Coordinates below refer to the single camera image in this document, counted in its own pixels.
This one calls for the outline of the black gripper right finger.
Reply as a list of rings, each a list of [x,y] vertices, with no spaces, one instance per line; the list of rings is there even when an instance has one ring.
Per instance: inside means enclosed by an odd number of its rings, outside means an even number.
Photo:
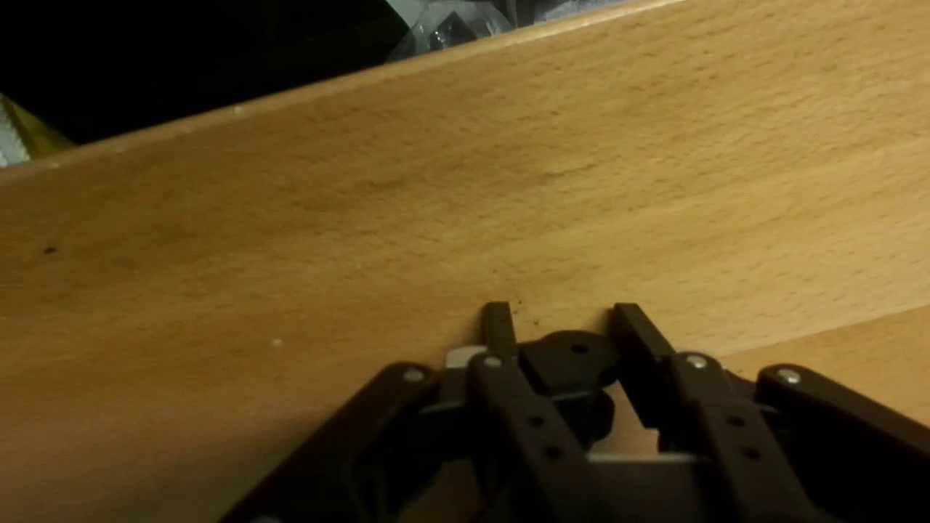
[[[607,311],[607,339],[659,451],[701,456],[741,520],[930,523],[928,423],[799,362],[738,376],[635,302]]]

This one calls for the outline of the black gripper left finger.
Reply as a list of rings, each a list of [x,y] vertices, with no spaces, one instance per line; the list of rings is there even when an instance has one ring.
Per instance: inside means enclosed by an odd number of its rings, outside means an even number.
[[[601,516],[587,451],[614,427],[616,362],[592,331],[523,343],[492,302],[475,350],[383,366],[222,523],[399,523],[450,461],[478,477],[470,523]]]

